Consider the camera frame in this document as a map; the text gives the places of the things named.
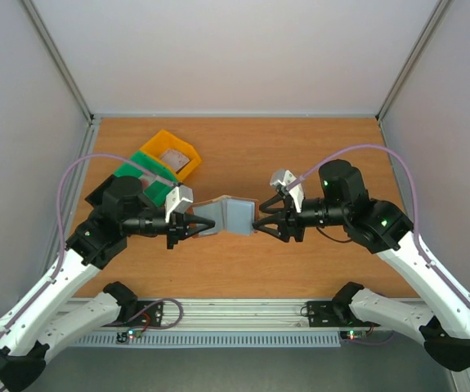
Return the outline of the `brown leather card holder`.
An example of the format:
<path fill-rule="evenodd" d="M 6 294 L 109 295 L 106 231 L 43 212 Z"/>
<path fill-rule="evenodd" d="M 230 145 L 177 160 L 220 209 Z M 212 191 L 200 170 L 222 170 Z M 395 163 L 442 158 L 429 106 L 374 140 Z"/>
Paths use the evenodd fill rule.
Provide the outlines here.
<path fill-rule="evenodd" d="M 253 222 L 258 219 L 258 208 L 259 202 L 256 199 L 237 198 L 230 195 L 196 203 L 190 209 L 192 214 L 215 221 L 214 227 L 196 234 L 196 237 L 216 235 L 222 231 L 250 236 L 256 232 Z"/>

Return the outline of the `red white credit card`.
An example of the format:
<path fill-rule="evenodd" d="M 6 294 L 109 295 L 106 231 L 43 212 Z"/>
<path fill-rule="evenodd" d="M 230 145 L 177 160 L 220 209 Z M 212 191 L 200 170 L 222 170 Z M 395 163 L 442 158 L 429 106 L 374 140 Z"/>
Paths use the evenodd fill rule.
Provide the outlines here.
<path fill-rule="evenodd" d="M 164 185 L 163 181 L 160 181 L 161 178 L 159 176 L 151 176 L 144 174 L 140 177 L 141 183 L 142 183 L 142 189 L 143 190 L 148 190 L 149 187 L 156 185 Z"/>

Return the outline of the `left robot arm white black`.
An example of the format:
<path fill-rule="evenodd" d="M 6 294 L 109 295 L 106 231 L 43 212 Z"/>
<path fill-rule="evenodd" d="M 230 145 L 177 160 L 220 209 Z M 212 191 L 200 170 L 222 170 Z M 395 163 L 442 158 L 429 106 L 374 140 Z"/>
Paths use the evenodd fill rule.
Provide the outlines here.
<path fill-rule="evenodd" d="M 112 283 L 87 306 L 54 322 L 58 310 L 122 252 L 132 235 L 163 235 L 167 247 L 211 229 L 213 220 L 188 212 L 193 193 L 183 184 L 163 207 L 144 194 L 134 176 L 110 176 L 88 198 L 92 212 L 69 238 L 49 270 L 0 318 L 0 382 L 23 391 L 41 375 L 53 354 L 97 325 L 128 325 L 137 317 L 136 297 Z"/>

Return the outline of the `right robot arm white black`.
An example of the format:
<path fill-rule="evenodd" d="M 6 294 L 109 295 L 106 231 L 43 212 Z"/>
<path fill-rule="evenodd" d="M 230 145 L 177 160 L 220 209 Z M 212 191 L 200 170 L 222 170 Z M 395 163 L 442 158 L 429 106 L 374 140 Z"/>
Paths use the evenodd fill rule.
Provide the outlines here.
<path fill-rule="evenodd" d="M 349 282 L 332 299 L 336 319 L 347 326 L 387 327 L 418 342 L 444 368 L 470 368 L 470 293 L 428 249 L 416 247 L 414 224 L 397 205 L 369 196 L 358 168 L 335 159 L 318 174 L 324 196 L 308 199 L 290 171 L 276 171 L 271 178 L 276 195 L 261 205 L 265 216 L 253 228 L 286 243 L 301 242 L 310 227 L 342 227 L 350 242 L 389 264 L 423 305 L 395 301 Z"/>

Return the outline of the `cards stack in yellow bin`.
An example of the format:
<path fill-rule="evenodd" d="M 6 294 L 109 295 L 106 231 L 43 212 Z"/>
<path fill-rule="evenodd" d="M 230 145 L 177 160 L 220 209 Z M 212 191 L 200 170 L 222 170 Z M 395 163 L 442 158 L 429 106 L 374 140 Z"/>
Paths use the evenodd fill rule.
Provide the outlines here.
<path fill-rule="evenodd" d="M 176 173 L 179 173 L 190 162 L 186 155 L 176 149 L 166 149 L 159 159 Z"/>

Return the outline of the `green plastic bin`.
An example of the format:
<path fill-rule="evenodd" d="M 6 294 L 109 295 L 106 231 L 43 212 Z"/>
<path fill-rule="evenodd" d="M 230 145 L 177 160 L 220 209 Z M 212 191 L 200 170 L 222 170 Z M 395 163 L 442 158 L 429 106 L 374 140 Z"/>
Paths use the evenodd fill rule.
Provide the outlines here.
<path fill-rule="evenodd" d="M 172 183 L 177 182 L 176 175 L 159 159 L 144 154 L 140 150 L 136 151 L 130 157 L 130 160 L 144 167 L 150 174 L 146 174 L 130 164 L 123 163 L 114 172 L 114 175 L 117 177 L 133 176 L 139 178 L 142 183 L 144 195 L 157 207 L 163 206 L 167 194 L 173 188 Z"/>

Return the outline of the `yellow plastic bin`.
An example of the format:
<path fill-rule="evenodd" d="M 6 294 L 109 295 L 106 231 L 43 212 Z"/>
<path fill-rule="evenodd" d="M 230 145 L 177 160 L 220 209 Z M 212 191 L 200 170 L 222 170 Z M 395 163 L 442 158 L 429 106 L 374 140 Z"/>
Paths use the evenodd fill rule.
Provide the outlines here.
<path fill-rule="evenodd" d="M 140 151 L 166 167 L 179 182 L 184 182 L 202 163 L 193 145 L 164 129 L 144 143 Z"/>

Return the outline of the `black plastic bin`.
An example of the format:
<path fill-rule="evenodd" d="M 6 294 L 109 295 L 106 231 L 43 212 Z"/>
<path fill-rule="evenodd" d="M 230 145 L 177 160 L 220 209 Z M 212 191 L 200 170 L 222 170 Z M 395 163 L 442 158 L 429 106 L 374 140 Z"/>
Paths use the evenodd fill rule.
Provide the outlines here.
<path fill-rule="evenodd" d="M 106 180 L 104 180 L 100 185 L 98 185 L 86 198 L 85 201 L 91 207 L 100 206 L 102 203 L 103 193 L 112 185 L 116 176 L 110 175 Z"/>

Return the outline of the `left small circuit board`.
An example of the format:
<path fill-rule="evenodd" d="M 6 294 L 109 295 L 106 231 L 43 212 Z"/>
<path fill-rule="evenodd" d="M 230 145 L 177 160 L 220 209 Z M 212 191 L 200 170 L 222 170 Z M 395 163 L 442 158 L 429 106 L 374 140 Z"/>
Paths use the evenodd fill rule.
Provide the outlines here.
<path fill-rule="evenodd" d="M 143 332 L 140 330 L 128 330 L 127 332 L 117 332 L 115 341 L 117 344 L 129 344 L 131 341 L 140 339 Z"/>

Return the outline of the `small circuit board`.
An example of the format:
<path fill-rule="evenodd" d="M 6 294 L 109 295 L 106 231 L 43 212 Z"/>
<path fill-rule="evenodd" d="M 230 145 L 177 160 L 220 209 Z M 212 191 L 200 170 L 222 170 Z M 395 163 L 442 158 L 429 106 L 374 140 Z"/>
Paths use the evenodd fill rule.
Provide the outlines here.
<path fill-rule="evenodd" d="M 129 344 L 131 341 L 140 339 L 143 332 L 140 330 L 128 330 L 127 332 L 117 332 L 115 341 L 117 344 Z"/>
<path fill-rule="evenodd" d="M 361 340 L 365 339 L 369 335 L 369 332 L 366 330 L 346 330 L 340 331 L 340 337 L 346 341 L 354 341 L 354 340 Z"/>

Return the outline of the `right small circuit board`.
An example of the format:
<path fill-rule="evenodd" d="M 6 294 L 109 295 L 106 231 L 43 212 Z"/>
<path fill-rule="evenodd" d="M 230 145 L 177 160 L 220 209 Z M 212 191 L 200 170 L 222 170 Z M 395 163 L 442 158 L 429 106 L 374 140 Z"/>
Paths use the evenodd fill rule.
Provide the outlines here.
<path fill-rule="evenodd" d="M 354 341 L 354 340 L 361 340 L 365 339 L 369 335 L 369 332 L 366 330 L 346 330 L 340 331 L 340 337 L 346 341 Z"/>

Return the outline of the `aluminium front rail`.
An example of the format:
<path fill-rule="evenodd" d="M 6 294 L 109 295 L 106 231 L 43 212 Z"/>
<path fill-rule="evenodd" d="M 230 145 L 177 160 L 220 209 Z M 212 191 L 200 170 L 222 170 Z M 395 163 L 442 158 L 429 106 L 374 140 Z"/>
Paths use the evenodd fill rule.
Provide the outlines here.
<path fill-rule="evenodd" d="M 378 324 L 386 330 L 392 325 L 379 324 L 379 312 L 397 316 L 401 320 L 423 322 L 433 316 L 431 309 L 421 301 L 397 301 L 375 293 L 366 297 L 363 307 L 367 312 L 358 318 L 364 322 Z M 176 305 L 164 300 L 160 327 L 155 329 L 181 329 L 190 331 L 258 331 L 308 328 L 307 318 L 301 315 L 306 300 L 265 299 L 180 299 Z M 74 298 L 61 306 L 44 324 L 47 333 L 54 323 L 66 321 L 69 327 L 88 331 L 102 328 L 126 328 L 119 326 L 110 317 L 118 313 L 118 302 L 107 294 L 94 299 Z"/>

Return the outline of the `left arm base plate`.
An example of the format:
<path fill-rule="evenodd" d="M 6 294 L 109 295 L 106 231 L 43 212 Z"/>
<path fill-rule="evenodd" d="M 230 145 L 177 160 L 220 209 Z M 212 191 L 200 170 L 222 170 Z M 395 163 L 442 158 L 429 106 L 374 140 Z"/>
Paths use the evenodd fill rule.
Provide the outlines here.
<path fill-rule="evenodd" d="M 120 310 L 115 320 L 119 326 L 160 327 L 163 316 L 163 303 L 156 301 L 137 301 L 133 305 L 127 305 Z"/>

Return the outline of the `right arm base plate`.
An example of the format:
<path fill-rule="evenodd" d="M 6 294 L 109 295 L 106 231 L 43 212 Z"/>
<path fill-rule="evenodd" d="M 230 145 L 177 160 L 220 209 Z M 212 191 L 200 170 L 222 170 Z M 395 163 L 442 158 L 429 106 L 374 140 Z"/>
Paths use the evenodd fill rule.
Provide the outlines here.
<path fill-rule="evenodd" d="M 301 315 L 307 318 L 309 327 L 378 327 L 378 324 L 364 322 L 352 315 L 341 315 L 334 310 L 332 301 L 307 301 L 301 308 Z"/>

